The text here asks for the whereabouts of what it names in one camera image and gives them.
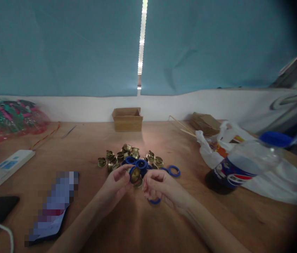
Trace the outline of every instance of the white wall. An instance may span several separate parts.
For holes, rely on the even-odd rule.
[[[252,132],[260,132],[288,107],[269,109],[275,99],[286,94],[297,94],[290,89],[217,89],[201,90],[180,96],[137,97],[17,97],[38,104],[52,121],[110,122],[112,111],[121,107],[141,107],[144,121],[165,121],[172,115],[178,120],[188,119],[193,112],[211,114],[216,119],[228,119]]]

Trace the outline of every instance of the bottle label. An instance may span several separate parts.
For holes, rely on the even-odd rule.
[[[217,165],[214,169],[216,179],[223,185],[235,189],[239,185],[251,180],[256,174],[251,174],[233,165],[228,158]]]

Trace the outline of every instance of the wooden stick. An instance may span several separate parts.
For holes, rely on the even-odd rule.
[[[170,117],[172,117],[172,119],[174,119],[176,122],[178,122],[180,125],[182,125],[185,129],[187,129],[191,134],[193,134],[193,132],[191,130],[188,129],[188,127],[184,126],[184,124],[182,124],[180,121],[178,121],[176,118],[174,118],[172,115],[170,115]]]
[[[192,136],[194,136],[194,137],[196,138],[196,135],[195,135],[195,134],[191,134],[190,132],[188,132],[188,131],[186,131],[186,130],[184,130],[184,129],[182,129],[182,128],[180,128],[180,130],[181,130],[182,132],[185,132],[185,133],[187,133],[187,134],[189,134],[189,135],[192,135]]]

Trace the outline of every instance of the cardboard box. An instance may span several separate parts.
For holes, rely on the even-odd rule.
[[[209,114],[194,112],[190,124],[196,130],[201,130],[206,136],[213,136],[220,132],[221,123]]]
[[[112,117],[116,132],[141,131],[143,116],[141,116],[140,110],[140,107],[114,109]]]

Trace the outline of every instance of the hand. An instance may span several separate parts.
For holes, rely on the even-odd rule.
[[[127,172],[131,167],[133,167],[132,164],[125,164],[112,171],[93,198],[92,201],[96,201],[101,218],[108,215],[133,186],[130,183],[130,175]]]
[[[186,214],[194,198],[165,170],[148,170],[144,177],[144,195],[149,200],[156,197],[180,214]]]

